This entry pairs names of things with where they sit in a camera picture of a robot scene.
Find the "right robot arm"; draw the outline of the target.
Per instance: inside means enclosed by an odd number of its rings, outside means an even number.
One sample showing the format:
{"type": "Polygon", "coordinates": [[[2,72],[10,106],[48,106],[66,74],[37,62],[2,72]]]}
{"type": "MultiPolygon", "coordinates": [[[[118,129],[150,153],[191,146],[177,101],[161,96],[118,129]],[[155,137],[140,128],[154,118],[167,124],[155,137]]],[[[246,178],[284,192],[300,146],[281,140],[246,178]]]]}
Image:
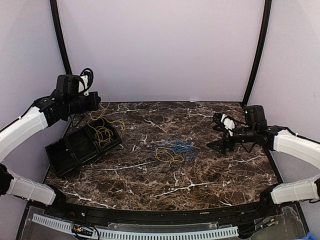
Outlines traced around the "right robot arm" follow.
{"type": "MultiPolygon", "coordinates": [[[[220,140],[207,144],[207,147],[223,155],[233,151],[236,144],[244,146],[251,143],[270,151],[295,157],[315,168],[320,167],[320,143],[301,136],[289,127],[267,124],[264,108],[261,105],[251,105],[243,108],[244,122],[231,116],[215,113],[213,121],[215,131],[223,133],[220,140]]],[[[255,213],[266,217],[275,206],[289,203],[320,200],[320,176],[315,175],[290,183],[277,183],[260,193],[259,202],[255,205],[255,213]]]]}

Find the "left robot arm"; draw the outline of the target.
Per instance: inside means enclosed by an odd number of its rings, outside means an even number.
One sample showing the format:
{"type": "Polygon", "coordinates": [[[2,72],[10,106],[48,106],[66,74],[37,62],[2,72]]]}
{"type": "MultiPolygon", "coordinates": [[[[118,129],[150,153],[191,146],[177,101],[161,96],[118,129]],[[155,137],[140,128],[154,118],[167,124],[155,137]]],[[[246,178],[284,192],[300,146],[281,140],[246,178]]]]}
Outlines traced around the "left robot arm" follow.
{"type": "MultiPolygon", "coordinates": [[[[67,121],[72,115],[98,109],[101,98],[96,91],[90,92],[94,74],[84,69],[80,75],[63,74],[57,77],[55,90],[36,99],[27,111],[0,131],[0,160],[33,135],[51,127],[60,120],[67,121]]],[[[64,194],[55,187],[33,181],[0,165],[0,194],[13,195],[36,201],[46,206],[60,218],[67,218],[70,206],[63,201],[64,194]]]]}

